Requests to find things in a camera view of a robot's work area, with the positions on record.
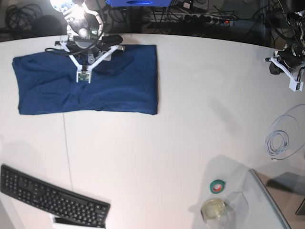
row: white table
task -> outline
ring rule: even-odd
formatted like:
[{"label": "white table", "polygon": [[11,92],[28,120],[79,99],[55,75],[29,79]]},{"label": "white table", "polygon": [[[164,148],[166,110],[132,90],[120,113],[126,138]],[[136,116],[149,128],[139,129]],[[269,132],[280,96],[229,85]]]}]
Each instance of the white table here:
[{"label": "white table", "polygon": [[[108,229],[204,228],[199,209],[212,196],[213,180],[227,182],[218,195],[226,197],[241,190],[250,167],[269,177],[304,171],[302,154],[273,162],[264,151],[269,125],[305,99],[304,93],[288,88],[288,77],[269,73],[264,57],[271,56],[272,49],[183,36],[123,37],[128,44],[157,45],[158,115],[96,111],[18,115],[12,58],[43,51],[60,38],[0,44],[5,53],[0,61],[8,76],[0,79],[2,149],[12,144],[8,151],[1,150],[1,162],[110,202]],[[305,120],[298,121],[305,125]],[[15,200],[13,204],[25,229],[50,228],[47,213]],[[253,220],[249,217],[246,223]],[[276,223],[271,220],[266,228]]]},{"label": "white table", "polygon": [[[16,56],[54,46],[54,37],[0,43],[0,164],[71,189],[63,114],[19,115],[18,85],[11,65]],[[0,193],[16,229],[51,229],[45,212]]]}]

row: blue box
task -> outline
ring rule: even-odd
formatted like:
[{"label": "blue box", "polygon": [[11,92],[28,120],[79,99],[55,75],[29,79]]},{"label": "blue box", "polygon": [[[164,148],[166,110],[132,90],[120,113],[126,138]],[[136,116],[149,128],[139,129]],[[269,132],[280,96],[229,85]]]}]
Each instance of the blue box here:
[{"label": "blue box", "polygon": [[164,6],[170,5],[172,0],[106,0],[113,7],[120,6]]}]

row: robotic arm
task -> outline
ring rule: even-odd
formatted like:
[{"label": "robotic arm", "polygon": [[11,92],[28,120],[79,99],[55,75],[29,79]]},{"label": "robotic arm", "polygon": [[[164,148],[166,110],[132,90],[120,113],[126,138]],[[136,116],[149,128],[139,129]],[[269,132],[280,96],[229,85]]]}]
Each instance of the robotic arm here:
[{"label": "robotic arm", "polygon": [[[58,42],[62,50],[48,48],[47,52],[69,56],[77,67],[76,82],[91,83],[92,70],[102,61],[109,61],[116,50],[124,51],[119,45],[123,39],[119,35],[105,36],[103,12],[88,9],[85,0],[50,0],[52,7],[63,13],[67,25],[67,35]],[[75,57],[82,59],[80,64]]]},{"label": "robotic arm", "polygon": [[[271,28],[287,41],[284,50],[275,51],[274,56],[265,58],[270,62],[270,73],[285,73],[290,78],[289,88],[293,91],[301,91],[304,85],[305,69],[305,1],[299,0],[279,0],[281,8],[275,9],[268,14],[267,20]],[[272,24],[271,17],[277,12],[286,14],[287,25],[293,33],[292,38],[282,35]]]}]

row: bright light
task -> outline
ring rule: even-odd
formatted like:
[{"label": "bright light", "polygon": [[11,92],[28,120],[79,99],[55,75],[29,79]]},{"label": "bright light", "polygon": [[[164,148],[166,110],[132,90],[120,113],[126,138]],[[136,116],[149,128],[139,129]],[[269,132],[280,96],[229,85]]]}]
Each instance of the bright light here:
[{"label": "bright light", "polygon": [[75,5],[73,7],[73,17],[75,19],[82,19],[84,17],[84,9],[83,7],[79,6],[79,5]]},{"label": "bright light", "polygon": [[88,37],[88,30],[85,28],[82,28],[78,31],[78,35],[82,38],[87,38]]},{"label": "bright light", "polygon": [[50,0],[50,3],[55,10],[62,13],[74,6],[73,0]]}]

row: metal frame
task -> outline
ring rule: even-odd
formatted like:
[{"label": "metal frame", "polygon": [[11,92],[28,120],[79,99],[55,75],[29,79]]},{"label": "metal frame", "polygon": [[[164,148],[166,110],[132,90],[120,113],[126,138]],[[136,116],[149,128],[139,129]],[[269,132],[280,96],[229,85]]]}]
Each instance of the metal frame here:
[{"label": "metal frame", "polygon": [[299,91],[302,91],[304,85],[303,76],[301,75],[301,79],[298,81],[297,76],[292,75],[284,65],[277,61],[276,58],[277,57],[271,57],[269,58],[269,61],[274,63],[278,68],[282,69],[283,72],[290,78],[289,88],[295,92],[297,90],[298,84],[300,84]]},{"label": "metal frame", "polygon": [[[63,15],[66,15],[64,18],[66,20],[66,22],[68,23],[67,25],[67,34],[69,35],[69,40],[70,41],[74,41],[74,36],[78,36],[78,34],[76,32],[74,32],[71,28],[71,26],[69,25],[69,23],[71,22],[70,20],[71,19],[74,19],[74,15],[73,15],[73,10],[76,8],[76,7],[79,7],[78,5],[74,5],[71,9],[69,9],[68,11],[64,12]],[[97,22],[99,23],[99,30],[97,32],[97,36],[100,35],[100,33],[102,32],[102,29],[104,27],[104,23],[99,15],[98,12],[96,11],[93,11],[93,10],[90,10],[88,9],[86,3],[84,2],[81,7],[83,8],[84,12],[88,13],[88,14],[91,14],[93,16],[95,16]]]},{"label": "metal frame", "polygon": [[[63,47],[63,49],[66,52],[70,52],[70,50],[67,47],[67,42],[68,42],[69,36],[65,35],[65,36],[61,36],[61,46]],[[103,60],[105,60],[107,57],[109,57],[114,51],[116,51],[120,46],[119,45],[114,45],[110,48],[109,51],[105,52],[104,54],[102,54],[100,57],[98,57],[98,59],[92,64],[89,65],[86,71],[87,77],[88,77],[88,83],[91,83],[91,78],[92,78],[92,70],[99,65]],[[76,60],[76,58],[73,55],[69,55],[70,59],[72,60],[72,62],[75,64],[75,66],[77,67],[77,72],[76,72],[76,82],[79,82],[79,74],[82,74],[82,65],[78,63],[78,61]]]},{"label": "metal frame", "polygon": [[249,170],[249,172],[252,175],[252,177],[256,180],[256,182],[259,185],[259,187],[261,188],[261,190],[263,191],[263,194],[269,200],[269,203],[271,204],[271,206],[273,207],[273,209],[277,213],[278,219],[281,221],[281,224],[283,225],[283,227],[286,227],[287,229],[291,229],[289,223],[287,222],[286,218],[282,214],[280,208],[278,207],[278,205],[276,204],[276,202],[274,201],[274,199],[270,195],[269,191],[266,189],[265,185],[260,180],[260,178],[257,175],[256,171],[254,169],[251,169],[251,170]]}]

